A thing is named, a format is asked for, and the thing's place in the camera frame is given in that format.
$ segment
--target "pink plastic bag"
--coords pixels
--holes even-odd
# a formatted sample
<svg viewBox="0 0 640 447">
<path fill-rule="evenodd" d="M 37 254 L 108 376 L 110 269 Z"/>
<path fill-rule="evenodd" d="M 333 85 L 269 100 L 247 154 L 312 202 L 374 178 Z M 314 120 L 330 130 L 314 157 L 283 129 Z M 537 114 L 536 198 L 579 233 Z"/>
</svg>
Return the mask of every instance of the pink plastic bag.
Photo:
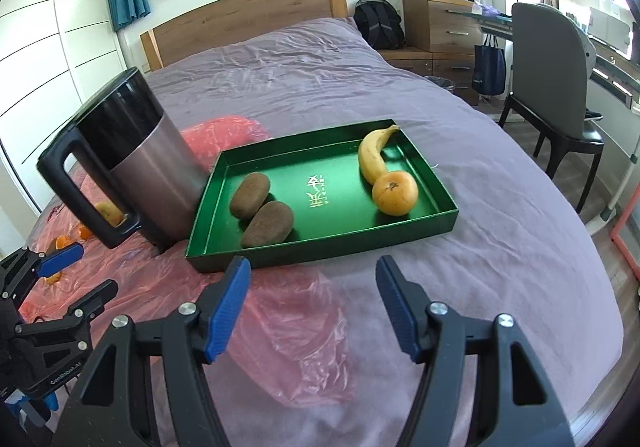
<svg viewBox="0 0 640 447">
<path fill-rule="evenodd" d="M 268 138 L 258 122 L 242 117 L 209 120 L 182 134 L 207 169 L 221 151 Z M 83 171 L 72 177 L 93 203 L 106 198 Z M 78 224 L 64 205 L 45 211 L 32 232 L 31 249 L 47 250 L 62 234 L 78 239 Z M 134 321 L 165 316 L 181 303 L 195 301 L 207 284 L 220 278 L 191 267 L 184 258 L 186 241 L 161 255 L 139 234 L 113 250 L 96 238 L 83 246 L 84 257 L 65 268 L 60 281 L 52 286 L 38 281 L 20 308 L 25 321 L 60 318 L 73 301 L 114 279 L 118 295 L 92 322 L 96 344 L 116 315 L 127 314 Z M 353 395 L 345 332 L 334 287 L 319 270 L 304 265 L 255 270 L 228 352 L 281 403 L 337 403 Z"/>
</svg>

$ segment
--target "wooden headboard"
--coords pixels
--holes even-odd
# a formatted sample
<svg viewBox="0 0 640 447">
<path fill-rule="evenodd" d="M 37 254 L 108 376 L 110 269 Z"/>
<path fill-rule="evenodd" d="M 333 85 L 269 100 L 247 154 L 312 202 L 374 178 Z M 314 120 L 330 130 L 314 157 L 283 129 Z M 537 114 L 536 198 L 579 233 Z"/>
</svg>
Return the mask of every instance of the wooden headboard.
<svg viewBox="0 0 640 447">
<path fill-rule="evenodd" d="M 218 0 L 140 36 L 151 70 L 194 53 L 317 18 L 346 18 L 346 0 Z"/>
</svg>

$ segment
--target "purple bed sheet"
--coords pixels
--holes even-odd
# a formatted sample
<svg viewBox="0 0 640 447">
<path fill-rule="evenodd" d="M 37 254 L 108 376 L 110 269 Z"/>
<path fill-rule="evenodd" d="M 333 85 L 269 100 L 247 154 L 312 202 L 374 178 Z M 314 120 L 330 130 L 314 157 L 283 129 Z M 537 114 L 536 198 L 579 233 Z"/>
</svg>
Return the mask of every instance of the purple bed sheet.
<svg viewBox="0 0 640 447">
<path fill-rule="evenodd" d="M 350 403 L 284 407 L 226 355 L 216 361 L 212 393 L 232 445 L 396 445 L 422 367 L 400 351 L 378 295 L 374 267 L 384 253 L 462 315 L 514 315 L 569 419 L 618 360 L 620 313 L 571 205 L 494 121 L 389 66 L 348 21 L 309 21 L 208 50 L 148 81 L 180 129 L 229 114 L 257 119 L 274 137 L 396 119 L 460 208 L 448 234 L 318 262 L 345 301 Z M 473 375 L 467 363 L 453 446 L 466 440 Z"/>
</svg>

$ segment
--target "green tray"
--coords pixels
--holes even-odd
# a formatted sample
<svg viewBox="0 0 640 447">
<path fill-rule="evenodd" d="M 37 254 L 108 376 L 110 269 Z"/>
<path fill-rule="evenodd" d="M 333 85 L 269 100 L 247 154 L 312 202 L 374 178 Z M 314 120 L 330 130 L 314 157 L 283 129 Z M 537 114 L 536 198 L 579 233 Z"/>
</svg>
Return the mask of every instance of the green tray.
<svg viewBox="0 0 640 447">
<path fill-rule="evenodd" d="M 397 245 L 449 232 L 458 217 L 451 196 L 420 152 L 399 131 L 383 156 L 389 170 L 405 170 L 418 184 L 418 202 L 403 217 L 378 211 L 371 186 L 360 175 L 358 146 L 373 130 L 393 120 L 339 126 L 265 140 L 223 151 L 205 189 L 186 251 L 200 272 L 225 270 L 236 254 L 254 268 L 289 265 Z M 229 213 L 229 201 L 242 179 L 261 171 L 271 181 L 268 198 L 294 213 L 284 243 L 240 248 L 247 223 Z"/>
</svg>

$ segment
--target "chair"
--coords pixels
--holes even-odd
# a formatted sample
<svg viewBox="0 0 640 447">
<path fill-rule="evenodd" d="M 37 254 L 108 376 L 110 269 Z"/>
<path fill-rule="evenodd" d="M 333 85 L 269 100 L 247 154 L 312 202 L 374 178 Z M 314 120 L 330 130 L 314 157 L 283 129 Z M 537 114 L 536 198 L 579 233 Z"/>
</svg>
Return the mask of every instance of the chair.
<svg viewBox="0 0 640 447">
<path fill-rule="evenodd" d="M 604 141 L 584 120 L 587 97 L 585 51 L 575 24 L 545 5 L 513 5 L 513 92 L 498 121 L 504 127 L 510 110 L 540 132 L 533 156 L 545 138 L 551 142 L 546 174 L 553 178 L 564 155 L 593 154 L 591 169 L 576 212 L 580 213 L 596 176 Z"/>
</svg>

